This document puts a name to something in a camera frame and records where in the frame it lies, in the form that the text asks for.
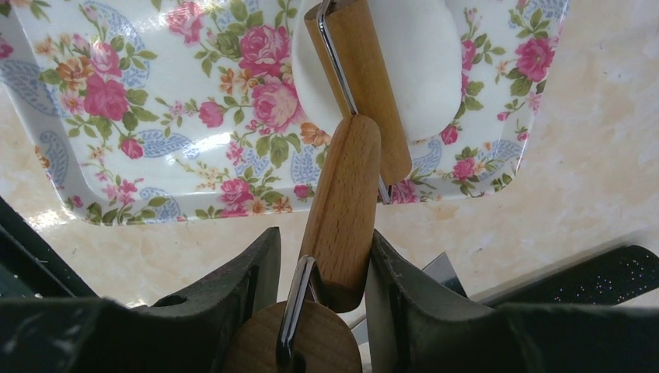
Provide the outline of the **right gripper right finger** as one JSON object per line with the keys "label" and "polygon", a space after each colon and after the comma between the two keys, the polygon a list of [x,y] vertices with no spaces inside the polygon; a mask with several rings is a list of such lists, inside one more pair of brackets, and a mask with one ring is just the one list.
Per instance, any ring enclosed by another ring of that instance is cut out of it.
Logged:
{"label": "right gripper right finger", "polygon": [[456,294],[375,234],[366,287],[374,372],[656,372],[658,310]]}

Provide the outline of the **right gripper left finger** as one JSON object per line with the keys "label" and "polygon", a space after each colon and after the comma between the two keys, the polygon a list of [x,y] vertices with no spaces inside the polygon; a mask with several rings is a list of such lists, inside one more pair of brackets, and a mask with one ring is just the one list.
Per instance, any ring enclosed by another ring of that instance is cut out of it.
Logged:
{"label": "right gripper left finger", "polygon": [[1,303],[3,372],[217,372],[239,328],[275,303],[281,234],[267,228],[238,256],[154,305],[108,298]]}

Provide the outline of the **wooden double-ended rolling pin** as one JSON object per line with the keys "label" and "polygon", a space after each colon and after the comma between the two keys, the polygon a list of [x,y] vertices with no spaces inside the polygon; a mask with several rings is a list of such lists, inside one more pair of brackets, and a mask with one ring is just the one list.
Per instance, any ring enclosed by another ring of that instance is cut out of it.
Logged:
{"label": "wooden double-ended rolling pin", "polygon": [[345,111],[320,174],[288,299],[254,312],[223,372],[359,372],[341,314],[361,302],[379,201],[411,168],[403,126],[365,1],[323,1],[305,17]]}

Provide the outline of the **white dough piece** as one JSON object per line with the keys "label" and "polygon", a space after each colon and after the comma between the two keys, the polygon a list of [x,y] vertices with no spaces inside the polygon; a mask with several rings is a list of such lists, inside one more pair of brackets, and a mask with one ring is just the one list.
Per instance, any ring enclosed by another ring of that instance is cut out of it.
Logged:
{"label": "white dough piece", "polygon": [[[319,129],[333,134],[341,113],[304,23],[316,1],[303,1],[295,21],[291,63],[302,109]],[[462,47],[443,1],[368,3],[406,139],[439,134],[462,101]]]}

